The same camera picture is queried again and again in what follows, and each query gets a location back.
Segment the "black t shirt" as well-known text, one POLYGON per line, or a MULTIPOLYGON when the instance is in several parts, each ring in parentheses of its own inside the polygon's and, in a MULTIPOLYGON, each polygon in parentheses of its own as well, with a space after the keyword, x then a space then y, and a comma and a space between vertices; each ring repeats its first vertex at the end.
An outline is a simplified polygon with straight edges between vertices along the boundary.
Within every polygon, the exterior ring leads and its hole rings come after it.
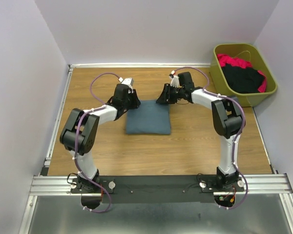
POLYGON ((266 91, 266 77, 251 67, 242 68, 226 64, 222 67, 222 72, 228 86, 237 93, 251 94, 266 91))

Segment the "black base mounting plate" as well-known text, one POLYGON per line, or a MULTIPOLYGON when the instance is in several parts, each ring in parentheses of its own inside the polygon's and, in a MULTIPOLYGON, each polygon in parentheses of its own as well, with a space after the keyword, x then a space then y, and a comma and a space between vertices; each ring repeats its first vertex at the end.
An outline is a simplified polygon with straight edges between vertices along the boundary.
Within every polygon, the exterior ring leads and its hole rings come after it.
POLYGON ((244 182, 236 178, 222 183, 217 175, 96 176, 92 183, 81 176, 66 181, 70 192, 81 196, 83 206, 96 209, 101 204, 159 204, 201 202, 231 208, 244 182))

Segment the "blue-grey t shirt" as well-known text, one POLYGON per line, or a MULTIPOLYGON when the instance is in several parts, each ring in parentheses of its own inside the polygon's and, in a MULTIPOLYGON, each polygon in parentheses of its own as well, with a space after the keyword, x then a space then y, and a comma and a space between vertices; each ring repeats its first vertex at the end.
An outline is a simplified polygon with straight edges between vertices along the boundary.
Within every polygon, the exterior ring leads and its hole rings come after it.
POLYGON ((126 134, 170 135, 169 111, 167 104, 157 104, 155 100, 141 100, 137 109, 127 112, 126 134))

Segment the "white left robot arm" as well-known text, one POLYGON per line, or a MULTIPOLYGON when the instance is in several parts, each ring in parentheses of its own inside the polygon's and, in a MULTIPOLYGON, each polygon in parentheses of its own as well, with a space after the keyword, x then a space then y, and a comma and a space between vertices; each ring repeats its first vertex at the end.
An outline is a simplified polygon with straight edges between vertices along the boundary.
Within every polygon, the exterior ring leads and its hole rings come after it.
POLYGON ((116 121, 128 110, 140 106, 133 79, 126 78, 117 84, 113 96, 99 108, 81 110, 74 108, 60 134, 60 143, 68 150, 78 169, 78 176, 91 184, 99 185, 99 172, 92 157, 98 127, 116 121))

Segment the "red t shirt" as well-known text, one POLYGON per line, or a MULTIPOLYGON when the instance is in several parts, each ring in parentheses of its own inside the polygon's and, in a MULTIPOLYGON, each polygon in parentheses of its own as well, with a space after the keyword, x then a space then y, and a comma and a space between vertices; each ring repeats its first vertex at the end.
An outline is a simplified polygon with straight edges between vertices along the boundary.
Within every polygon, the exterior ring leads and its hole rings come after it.
POLYGON ((247 68, 247 67, 253 68, 252 64, 249 61, 246 61, 244 59, 237 58, 237 57, 233 58, 227 54, 217 54, 217 58, 221 68, 225 66, 226 64, 230 64, 231 66, 238 66, 242 68, 247 68))

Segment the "aluminium frame rail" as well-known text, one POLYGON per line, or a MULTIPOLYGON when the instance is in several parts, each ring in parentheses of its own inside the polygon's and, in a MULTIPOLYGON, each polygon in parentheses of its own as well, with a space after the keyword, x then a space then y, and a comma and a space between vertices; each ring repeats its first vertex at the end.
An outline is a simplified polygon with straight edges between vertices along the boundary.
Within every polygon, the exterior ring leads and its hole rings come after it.
MULTIPOLYGON (((292 194, 293 189, 286 174, 246 175, 248 194, 292 194)), ((74 195, 65 176, 35 176, 30 196, 74 195)))

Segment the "olive green plastic bin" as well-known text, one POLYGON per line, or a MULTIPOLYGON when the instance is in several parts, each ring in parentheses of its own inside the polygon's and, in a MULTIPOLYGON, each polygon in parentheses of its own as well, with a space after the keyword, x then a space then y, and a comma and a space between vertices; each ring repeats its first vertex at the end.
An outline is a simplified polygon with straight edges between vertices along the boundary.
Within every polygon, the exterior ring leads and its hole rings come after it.
POLYGON ((266 62, 264 61, 261 53, 257 48, 251 44, 246 43, 226 43, 219 44, 213 49, 213 57, 209 68, 211 79, 213 80, 214 87, 218 93, 226 96, 235 95, 238 97, 241 106, 254 107, 261 103, 265 98, 274 94, 277 90, 277 83, 271 74, 266 62), (252 67, 256 70, 263 72, 266 77, 267 85, 266 90, 263 93, 249 93, 240 94, 232 90, 221 69, 218 54, 227 54, 230 57, 237 57, 252 64, 252 67))

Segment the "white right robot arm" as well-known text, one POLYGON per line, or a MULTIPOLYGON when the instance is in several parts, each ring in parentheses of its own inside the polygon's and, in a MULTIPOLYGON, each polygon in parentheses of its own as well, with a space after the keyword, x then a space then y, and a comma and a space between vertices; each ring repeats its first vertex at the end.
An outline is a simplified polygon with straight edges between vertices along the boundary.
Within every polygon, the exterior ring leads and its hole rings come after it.
POLYGON ((237 149, 246 120, 243 108, 236 97, 215 94, 205 87, 196 87, 190 72, 169 74, 170 83, 164 84, 157 104, 175 104, 184 99, 211 109, 215 132, 221 140, 220 164, 213 177, 217 188, 225 188, 239 180, 237 149))

